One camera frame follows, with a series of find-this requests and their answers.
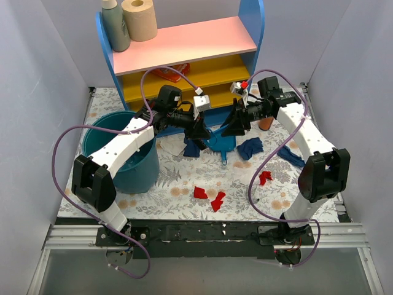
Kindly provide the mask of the blue plastic dustpan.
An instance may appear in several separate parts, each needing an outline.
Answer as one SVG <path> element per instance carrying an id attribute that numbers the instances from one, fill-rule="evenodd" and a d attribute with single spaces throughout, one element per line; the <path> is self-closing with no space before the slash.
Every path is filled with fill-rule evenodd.
<path id="1" fill-rule="evenodd" d="M 222 165 L 227 164 L 227 154 L 229 152 L 234 151 L 235 146 L 236 146 L 236 136 L 222 136 L 220 134 L 219 137 L 219 144 L 220 144 L 220 155 L 221 155 L 221 160 L 222 160 Z"/>

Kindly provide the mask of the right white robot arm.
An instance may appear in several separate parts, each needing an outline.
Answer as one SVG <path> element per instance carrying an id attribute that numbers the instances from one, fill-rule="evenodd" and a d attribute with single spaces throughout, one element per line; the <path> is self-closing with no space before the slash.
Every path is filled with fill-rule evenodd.
<path id="1" fill-rule="evenodd" d="M 240 99 L 233 101 L 230 115 L 222 125 L 222 136 L 244 135 L 251 122 L 274 117 L 299 147 L 305 161 L 297 181 L 299 193 L 282 214 L 282 226 L 278 228 L 278 238 L 289 245 L 300 237 L 300 230 L 328 199 L 345 190 L 351 157 L 347 149 L 337 149 L 325 139 L 307 116 L 298 91 L 283 92 L 274 76 L 258 81 L 257 85 L 262 98 L 249 104 L 247 82 L 232 83 L 230 91 Z"/>

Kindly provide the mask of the blue hand brush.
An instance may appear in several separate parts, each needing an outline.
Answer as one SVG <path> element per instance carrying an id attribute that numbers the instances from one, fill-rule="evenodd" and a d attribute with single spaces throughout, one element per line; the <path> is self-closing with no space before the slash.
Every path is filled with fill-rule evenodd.
<path id="1" fill-rule="evenodd" d="M 204 148 L 209 148 L 214 152 L 220 152 L 220 144 L 219 137 L 221 134 L 221 129 L 217 129 L 215 131 L 208 129 L 210 134 L 210 139 L 201 139 L 202 145 Z"/>

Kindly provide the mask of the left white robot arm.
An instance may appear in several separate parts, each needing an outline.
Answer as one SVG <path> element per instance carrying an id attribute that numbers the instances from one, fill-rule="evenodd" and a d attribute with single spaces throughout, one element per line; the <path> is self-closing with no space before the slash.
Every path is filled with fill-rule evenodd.
<path id="1" fill-rule="evenodd" d="M 144 100 L 144 106 L 110 142 L 90 156 L 80 155 L 74 161 L 72 193 L 93 208 L 103 224 L 112 228 L 109 238 L 116 245 L 126 245 L 131 237 L 129 228 L 125 227 L 127 218 L 115 202 L 113 179 L 123 164 L 169 126 L 184 129 L 191 140 L 210 137 L 203 116 L 211 107 L 210 99 L 199 87 L 195 93 L 190 109 L 183 111 L 179 101 L 181 90 L 164 85 L 158 97 Z"/>

